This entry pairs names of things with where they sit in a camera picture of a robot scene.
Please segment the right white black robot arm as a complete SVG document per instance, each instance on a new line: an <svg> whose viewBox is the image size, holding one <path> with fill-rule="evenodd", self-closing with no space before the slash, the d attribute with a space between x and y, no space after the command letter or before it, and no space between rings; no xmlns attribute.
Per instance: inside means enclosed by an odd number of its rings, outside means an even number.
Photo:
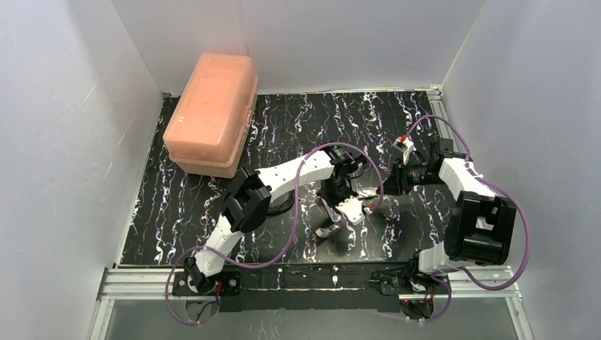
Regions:
<svg viewBox="0 0 601 340"><path fill-rule="evenodd" d="M383 183L385 196L403 196L416 186L444 184L455 201L444 238L418 251L403 270L413 289L429 290L434 277L471 265L496 266L507 260L517 209L481 183L471 158L455 152L450 139L433 142L424 157L408 137L395 141L402 152Z"/></svg>

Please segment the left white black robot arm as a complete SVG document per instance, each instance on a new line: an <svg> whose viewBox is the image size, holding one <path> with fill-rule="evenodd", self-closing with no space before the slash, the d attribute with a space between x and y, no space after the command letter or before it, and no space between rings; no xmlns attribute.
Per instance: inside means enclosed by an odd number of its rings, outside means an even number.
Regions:
<svg viewBox="0 0 601 340"><path fill-rule="evenodd" d="M238 171L223 197L223 209L215 229L198 252L184 260L189 285L197 293L210 292L211 279L222 271L225 263L235 263L229 257L234 246L245 234L264 224L269 206L286 193L293 197L293 226L297 227L300 222L298 192L306 184L320 183L318 195L326 206L352 225L362 222L374 208L360 201L349 184L349 176L370 159L365 152L353 157L346 151L349 147L347 143L329 142L286 163Z"/></svg>

